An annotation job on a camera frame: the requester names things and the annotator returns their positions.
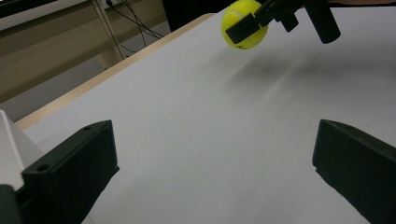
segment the yellow tennis ball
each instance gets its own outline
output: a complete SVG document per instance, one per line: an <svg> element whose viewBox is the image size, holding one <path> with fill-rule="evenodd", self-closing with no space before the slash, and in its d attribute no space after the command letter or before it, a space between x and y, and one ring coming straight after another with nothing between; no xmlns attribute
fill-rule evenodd
<svg viewBox="0 0 396 224"><path fill-rule="evenodd" d="M258 32L250 35L248 38L243 40L238 44L234 44L230 37L225 33L225 31L236 24L238 21L242 20L248 13L254 12L261 6L260 3L254 0L239 0L232 3L224 12L222 21L221 21L221 33L224 37L224 40L231 47L236 49L250 49L258 45L265 34L267 34L268 25L262 27Z"/></svg>

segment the white tabletop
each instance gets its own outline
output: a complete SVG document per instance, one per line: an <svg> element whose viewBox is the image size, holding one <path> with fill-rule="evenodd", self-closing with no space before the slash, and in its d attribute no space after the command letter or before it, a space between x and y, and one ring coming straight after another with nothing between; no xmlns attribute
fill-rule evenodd
<svg viewBox="0 0 396 224"><path fill-rule="evenodd" d="M311 163L333 119L396 146L396 10L337 8L323 45L300 10L255 49L223 42L221 13L25 132L50 150L112 119L121 170L93 223L368 223Z"/></svg>

